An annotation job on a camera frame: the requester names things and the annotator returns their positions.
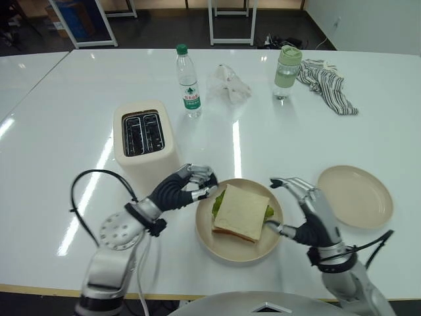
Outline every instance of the green bottle cap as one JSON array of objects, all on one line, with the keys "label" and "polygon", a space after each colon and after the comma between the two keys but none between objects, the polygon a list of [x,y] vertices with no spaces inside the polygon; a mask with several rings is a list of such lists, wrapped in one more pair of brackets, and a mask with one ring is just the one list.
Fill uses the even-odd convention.
[{"label": "green bottle cap", "polygon": [[177,54],[179,54],[179,55],[187,54],[187,45],[186,44],[178,44],[176,49],[177,49]]},{"label": "green bottle cap", "polygon": [[302,58],[303,58],[303,54],[301,53],[299,49],[289,46],[289,45],[285,45],[281,49],[278,61],[281,64],[284,64],[287,66],[296,66],[296,65],[299,65]]}]

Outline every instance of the bottle label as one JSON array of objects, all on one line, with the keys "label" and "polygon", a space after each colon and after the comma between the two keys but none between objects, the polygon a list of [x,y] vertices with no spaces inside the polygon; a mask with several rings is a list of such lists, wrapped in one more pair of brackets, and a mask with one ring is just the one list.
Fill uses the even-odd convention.
[{"label": "bottle label", "polygon": [[184,107],[189,110],[195,110],[200,107],[199,87],[197,82],[192,85],[181,85],[183,93]]}]

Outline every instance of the glossy table surface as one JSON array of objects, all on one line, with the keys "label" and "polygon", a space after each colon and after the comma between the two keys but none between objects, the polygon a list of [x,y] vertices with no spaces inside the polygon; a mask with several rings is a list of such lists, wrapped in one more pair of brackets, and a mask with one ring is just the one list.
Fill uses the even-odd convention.
[{"label": "glossy table surface", "polygon": [[0,121],[68,53],[0,57]]},{"label": "glossy table surface", "polygon": [[[71,52],[7,119],[0,136],[0,283],[79,290],[95,251],[68,212],[69,188],[81,171],[106,168],[126,176],[114,160],[112,115],[121,104],[160,99],[167,108],[183,162],[210,165],[219,180],[300,176],[316,183],[334,165],[371,172],[390,191],[391,220],[381,229],[340,224],[348,244],[365,244],[394,229],[368,272],[388,298],[421,298],[421,58],[380,53],[304,51],[345,77],[344,92],[360,114],[340,117],[319,95],[296,82],[283,105],[272,98],[277,51],[191,50],[203,114],[186,117],[178,89],[175,50],[109,49]],[[253,94],[243,105],[210,93],[208,75],[231,66]],[[78,184],[80,210],[94,232],[129,200],[105,176]],[[299,226],[295,200],[274,190],[285,223]],[[234,265],[211,257],[195,233],[195,208],[167,212],[154,238],[141,282],[148,294],[208,295],[234,290],[283,291],[331,298],[307,247],[282,239],[263,260]],[[140,245],[138,255],[144,244]],[[370,250],[360,252],[365,262]],[[135,292],[134,278],[129,292]]]}]

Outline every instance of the empty plate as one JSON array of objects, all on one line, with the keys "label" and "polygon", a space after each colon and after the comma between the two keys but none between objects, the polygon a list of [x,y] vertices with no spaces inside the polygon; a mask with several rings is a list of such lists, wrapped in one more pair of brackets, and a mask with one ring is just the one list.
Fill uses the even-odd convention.
[{"label": "empty plate", "polygon": [[228,261],[246,262],[264,257],[272,251],[280,240],[280,235],[273,232],[267,225],[262,228],[260,240],[256,243],[248,242],[237,236],[212,232],[212,206],[226,185],[231,184],[261,196],[269,198],[269,206],[274,209],[274,216],[270,219],[282,223],[282,209],[278,200],[264,186],[246,179],[231,179],[219,184],[218,191],[209,199],[202,199],[196,211],[196,231],[199,239],[213,254]]},{"label": "empty plate", "polygon": [[351,166],[326,169],[318,178],[335,216],[343,223],[360,228],[379,228],[390,220],[392,198],[372,174]]}]

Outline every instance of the bread slice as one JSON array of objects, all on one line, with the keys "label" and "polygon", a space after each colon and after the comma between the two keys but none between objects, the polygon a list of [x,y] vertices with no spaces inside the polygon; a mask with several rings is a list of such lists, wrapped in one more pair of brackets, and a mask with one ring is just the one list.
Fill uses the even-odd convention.
[{"label": "bread slice", "polygon": [[267,197],[227,184],[212,231],[233,234],[257,242],[262,233],[268,202]]}]

